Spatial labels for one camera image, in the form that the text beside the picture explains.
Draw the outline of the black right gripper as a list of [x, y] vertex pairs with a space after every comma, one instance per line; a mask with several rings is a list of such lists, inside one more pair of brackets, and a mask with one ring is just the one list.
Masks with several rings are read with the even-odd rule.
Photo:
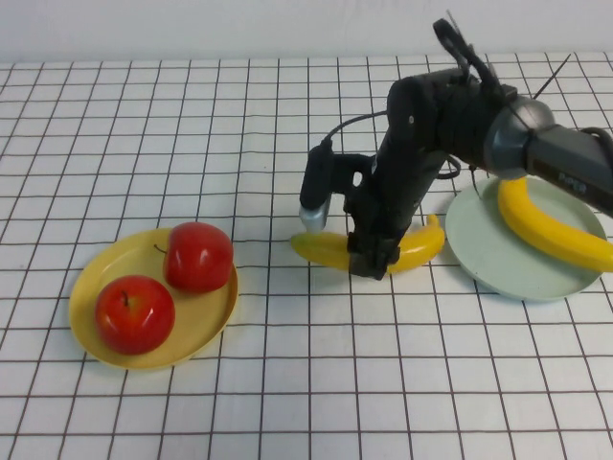
[[[353, 221], [348, 236], [351, 275], [381, 280], [400, 257], [400, 243], [421, 202], [415, 194], [393, 195], [392, 200], [369, 189], [347, 193], [347, 213]], [[378, 248], [381, 247], [381, 259]]]

